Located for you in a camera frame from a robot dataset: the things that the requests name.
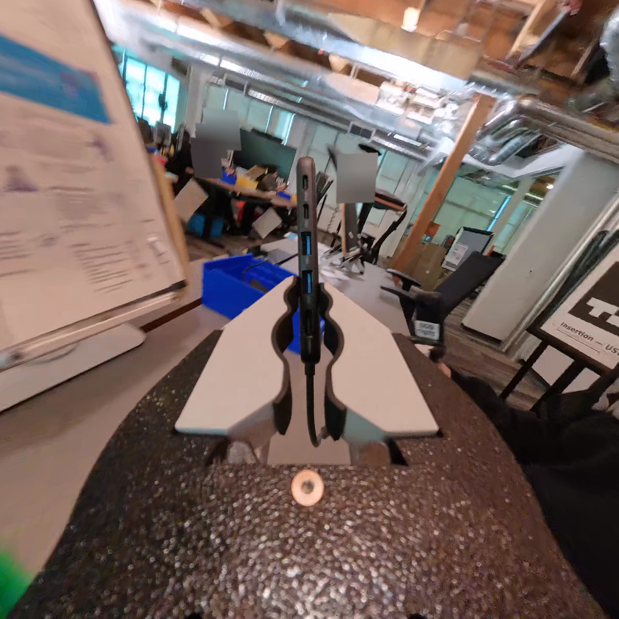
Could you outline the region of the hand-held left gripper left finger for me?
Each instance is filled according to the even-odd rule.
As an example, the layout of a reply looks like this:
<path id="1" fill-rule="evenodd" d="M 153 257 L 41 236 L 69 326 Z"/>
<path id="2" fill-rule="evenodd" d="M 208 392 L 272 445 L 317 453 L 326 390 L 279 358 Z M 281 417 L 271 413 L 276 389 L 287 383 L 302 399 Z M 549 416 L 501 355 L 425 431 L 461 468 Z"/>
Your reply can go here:
<path id="1" fill-rule="evenodd" d="M 266 462 L 275 435 L 291 421 L 290 365 L 298 278 L 292 275 L 217 331 L 174 430 L 243 443 Z"/>

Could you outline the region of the white stand base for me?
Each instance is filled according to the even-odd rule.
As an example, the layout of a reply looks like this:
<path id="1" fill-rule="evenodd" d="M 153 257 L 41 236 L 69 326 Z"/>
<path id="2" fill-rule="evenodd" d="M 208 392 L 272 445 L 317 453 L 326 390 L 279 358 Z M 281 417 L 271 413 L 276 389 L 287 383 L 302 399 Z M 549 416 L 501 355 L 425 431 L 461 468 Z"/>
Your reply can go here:
<path id="1" fill-rule="evenodd" d="M 122 324 L 1 372 L 1 412 L 119 357 L 145 341 L 142 329 Z"/>

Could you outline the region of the black and white easel sign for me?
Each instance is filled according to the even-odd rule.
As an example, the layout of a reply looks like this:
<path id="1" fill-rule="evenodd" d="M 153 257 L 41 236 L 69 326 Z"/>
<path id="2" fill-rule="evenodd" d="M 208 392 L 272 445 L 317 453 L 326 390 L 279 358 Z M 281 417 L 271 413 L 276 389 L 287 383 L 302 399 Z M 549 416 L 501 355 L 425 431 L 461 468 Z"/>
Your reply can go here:
<path id="1" fill-rule="evenodd" d="M 612 249 L 554 308 L 526 332 L 539 344 L 500 393 L 506 400 L 548 348 L 571 360 L 532 407 L 541 418 L 552 404 L 595 406 L 618 381 L 618 248 Z"/>

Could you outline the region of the person's right forearm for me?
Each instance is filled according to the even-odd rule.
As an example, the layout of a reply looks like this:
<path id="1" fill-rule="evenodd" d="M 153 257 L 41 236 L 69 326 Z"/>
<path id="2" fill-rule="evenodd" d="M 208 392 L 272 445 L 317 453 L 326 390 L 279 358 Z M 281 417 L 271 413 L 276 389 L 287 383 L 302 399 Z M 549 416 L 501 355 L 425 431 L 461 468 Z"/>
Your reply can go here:
<path id="1" fill-rule="evenodd" d="M 492 422 L 525 466 L 618 474 L 618 419 L 582 399 L 556 400 L 536 414 L 509 406 L 481 379 L 454 369 L 449 376 Z"/>

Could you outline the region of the wooden support post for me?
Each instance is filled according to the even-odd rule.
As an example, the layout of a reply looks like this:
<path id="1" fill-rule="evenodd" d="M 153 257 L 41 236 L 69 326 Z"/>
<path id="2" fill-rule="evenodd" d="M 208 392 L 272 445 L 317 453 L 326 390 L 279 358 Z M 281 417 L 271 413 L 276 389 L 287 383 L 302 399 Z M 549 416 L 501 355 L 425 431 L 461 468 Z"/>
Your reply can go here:
<path id="1" fill-rule="evenodd" d="M 469 148 L 476 139 L 476 134 L 481 128 L 488 114 L 496 104 L 496 99 L 485 94 L 476 94 L 473 97 L 473 104 L 468 112 L 459 133 L 457 134 L 454 146 L 446 157 L 441 167 L 434 185 L 423 203 L 418 217 L 414 221 L 410 233 L 406 238 L 401 250 L 394 257 L 391 268 L 403 272 L 414 257 L 414 252 L 422 243 L 426 230 L 433 222 L 434 217 L 445 200 L 446 194 L 450 189 L 456 173 L 462 163 L 463 158 L 468 153 Z"/>

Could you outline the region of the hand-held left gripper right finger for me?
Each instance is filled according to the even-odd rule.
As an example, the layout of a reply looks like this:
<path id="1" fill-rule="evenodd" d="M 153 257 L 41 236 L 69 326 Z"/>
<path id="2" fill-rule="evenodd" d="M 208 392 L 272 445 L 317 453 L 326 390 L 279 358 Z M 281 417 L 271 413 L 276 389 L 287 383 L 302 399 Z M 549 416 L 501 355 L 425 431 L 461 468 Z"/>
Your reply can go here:
<path id="1" fill-rule="evenodd" d="M 391 464 L 399 439 L 436 437 L 439 425 L 406 354 L 417 348 L 329 283 L 321 284 L 326 367 L 324 424 L 352 464 Z"/>

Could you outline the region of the instruction sheet board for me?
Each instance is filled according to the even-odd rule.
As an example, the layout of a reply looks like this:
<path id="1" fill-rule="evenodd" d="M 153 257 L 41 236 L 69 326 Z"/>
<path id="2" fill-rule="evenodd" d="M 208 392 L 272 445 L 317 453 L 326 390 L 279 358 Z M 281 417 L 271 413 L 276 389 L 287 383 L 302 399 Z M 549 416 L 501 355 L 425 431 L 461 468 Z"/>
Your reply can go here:
<path id="1" fill-rule="evenodd" d="M 1 1 L 1 371 L 176 301 L 188 256 L 93 1 Z"/>

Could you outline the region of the blue plastic bin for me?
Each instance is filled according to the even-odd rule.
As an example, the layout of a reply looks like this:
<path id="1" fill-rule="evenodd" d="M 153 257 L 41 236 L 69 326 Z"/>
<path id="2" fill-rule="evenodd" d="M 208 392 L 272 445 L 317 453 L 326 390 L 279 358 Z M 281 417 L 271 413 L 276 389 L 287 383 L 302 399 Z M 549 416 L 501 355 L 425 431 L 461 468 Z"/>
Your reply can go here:
<path id="1" fill-rule="evenodd" d="M 252 255 L 203 264 L 202 304 L 229 319 L 218 359 L 232 356 L 277 364 L 295 339 L 304 363 L 321 358 L 319 267 L 298 255 L 298 275 Z"/>

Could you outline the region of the person's black clothed torso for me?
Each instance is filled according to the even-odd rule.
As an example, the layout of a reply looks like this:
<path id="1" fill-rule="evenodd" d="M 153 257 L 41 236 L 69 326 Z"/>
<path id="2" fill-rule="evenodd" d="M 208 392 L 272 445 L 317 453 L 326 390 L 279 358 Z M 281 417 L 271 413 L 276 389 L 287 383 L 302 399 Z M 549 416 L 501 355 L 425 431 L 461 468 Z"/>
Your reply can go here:
<path id="1" fill-rule="evenodd" d="M 618 420 L 514 414 L 512 449 L 565 558 L 618 618 Z"/>

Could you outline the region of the dark grey usb hub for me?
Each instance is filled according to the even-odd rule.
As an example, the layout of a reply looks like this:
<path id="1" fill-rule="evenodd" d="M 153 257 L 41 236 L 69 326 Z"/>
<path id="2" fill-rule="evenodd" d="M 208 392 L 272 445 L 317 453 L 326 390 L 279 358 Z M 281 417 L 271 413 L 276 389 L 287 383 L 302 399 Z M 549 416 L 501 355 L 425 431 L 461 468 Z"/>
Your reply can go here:
<path id="1" fill-rule="evenodd" d="M 321 442 L 314 418 L 314 370 L 321 357 L 317 199 L 314 159 L 300 157 L 297 162 L 300 358 L 305 366 L 308 434 L 314 447 Z"/>

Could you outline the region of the green plastic bin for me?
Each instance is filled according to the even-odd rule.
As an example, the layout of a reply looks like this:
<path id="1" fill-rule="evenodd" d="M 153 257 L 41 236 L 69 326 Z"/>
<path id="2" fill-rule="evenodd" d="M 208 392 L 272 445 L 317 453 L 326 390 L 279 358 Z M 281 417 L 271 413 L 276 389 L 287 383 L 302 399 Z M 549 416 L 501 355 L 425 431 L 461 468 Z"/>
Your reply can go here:
<path id="1" fill-rule="evenodd" d="M 17 554 L 1 541 L 1 618 L 7 618 L 23 597 L 38 571 L 28 569 Z"/>

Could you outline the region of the black computer monitor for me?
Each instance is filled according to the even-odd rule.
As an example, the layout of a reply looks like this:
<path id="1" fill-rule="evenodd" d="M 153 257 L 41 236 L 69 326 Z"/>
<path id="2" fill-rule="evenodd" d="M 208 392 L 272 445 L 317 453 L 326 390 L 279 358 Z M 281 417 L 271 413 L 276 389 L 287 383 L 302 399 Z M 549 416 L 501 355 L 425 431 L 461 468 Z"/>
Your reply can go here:
<path id="1" fill-rule="evenodd" d="M 234 151 L 233 165 L 249 170 L 253 166 L 274 168 L 278 176 L 288 180 L 297 150 L 273 136 L 240 129 L 240 150 Z"/>

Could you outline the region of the black office chair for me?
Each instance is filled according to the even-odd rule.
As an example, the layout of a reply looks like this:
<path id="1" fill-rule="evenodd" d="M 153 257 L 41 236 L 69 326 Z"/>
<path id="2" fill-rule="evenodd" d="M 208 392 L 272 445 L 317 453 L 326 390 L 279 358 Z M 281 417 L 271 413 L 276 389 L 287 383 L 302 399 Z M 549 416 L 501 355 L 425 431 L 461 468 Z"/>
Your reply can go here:
<path id="1" fill-rule="evenodd" d="M 492 252 L 489 255 L 472 253 L 468 259 L 462 262 L 448 277 L 439 283 L 436 289 L 429 290 L 440 293 L 443 300 L 444 320 L 466 298 L 468 298 L 479 286 L 484 284 L 502 265 L 505 257 L 502 254 Z M 388 274 L 395 276 L 402 283 L 401 287 L 381 286 L 381 290 L 395 295 L 402 307 L 407 326 L 412 334 L 410 320 L 413 305 L 410 293 L 423 290 L 420 284 L 412 277 L 393 269 L 388 269 Z"/>

